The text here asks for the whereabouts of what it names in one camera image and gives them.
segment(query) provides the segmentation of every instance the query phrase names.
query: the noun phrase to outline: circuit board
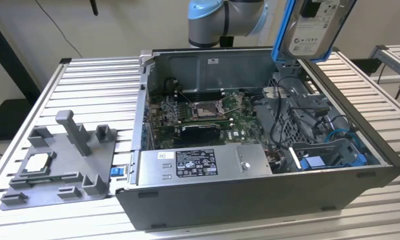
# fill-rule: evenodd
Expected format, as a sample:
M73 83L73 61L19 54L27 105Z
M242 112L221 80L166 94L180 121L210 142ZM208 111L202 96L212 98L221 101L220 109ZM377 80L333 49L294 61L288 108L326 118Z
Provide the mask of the circuit board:
M221 100L177 102L164 98L152 105L153 139L156 149L202 147L225 144L262 144L264 130L256 118L249 97L244 92L225 92ZM181 137L184 127L214 128L218 130L210 140L190 141Z

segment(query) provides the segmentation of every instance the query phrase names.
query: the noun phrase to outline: sticker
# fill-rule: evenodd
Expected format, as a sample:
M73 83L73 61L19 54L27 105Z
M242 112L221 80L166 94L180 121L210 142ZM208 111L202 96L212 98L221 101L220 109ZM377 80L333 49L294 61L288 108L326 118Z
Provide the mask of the sticker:
M317 53L338 5L340 0L324 0L313 18L298 18L288 47L293 56L309 56Z
M218 174L213 149L176 152L176 175L180 178Z
M209 58L206 60L206 64L218 64L220 63L220 59L218 58Z
M174 152L172 151L160 151L157 154L157 159L174 159Z

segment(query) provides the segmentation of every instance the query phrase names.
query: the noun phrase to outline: aluminum roller conveyor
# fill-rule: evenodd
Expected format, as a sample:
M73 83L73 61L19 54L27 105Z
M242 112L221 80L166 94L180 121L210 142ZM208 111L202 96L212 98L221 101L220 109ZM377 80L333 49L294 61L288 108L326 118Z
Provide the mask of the aluminum roller conveyor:
M370 59L378 59L400 75L400 45L377 45Z
M400 155L400 104L340 52L317 65ZM137 57L73 59L58 65L0 161L0 198L30 146L32 128L64 132L53 118L60 110L70 109L86 130L100 124L117 129L112 165L129 163L138 87ZM400 240L400 176L366 190L341 211L148 232L134 230L113 197L125 180L110 178L104 200L0 210L0 239Z

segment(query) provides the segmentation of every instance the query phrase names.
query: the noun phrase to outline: warning label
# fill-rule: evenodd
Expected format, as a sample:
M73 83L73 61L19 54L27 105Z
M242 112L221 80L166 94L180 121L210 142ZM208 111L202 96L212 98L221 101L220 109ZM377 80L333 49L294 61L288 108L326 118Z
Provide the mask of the warning label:
M217 175L213 149L176 152L176 175L180 178Z

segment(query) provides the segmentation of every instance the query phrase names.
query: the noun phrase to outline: motherboard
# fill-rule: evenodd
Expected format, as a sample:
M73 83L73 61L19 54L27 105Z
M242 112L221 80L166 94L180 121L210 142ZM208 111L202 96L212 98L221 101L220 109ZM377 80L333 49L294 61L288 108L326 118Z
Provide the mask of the motherboard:
M250 95L234 90L210 96L214 100L206 98L177 92L150 105L156 149L226 144L265 146Z

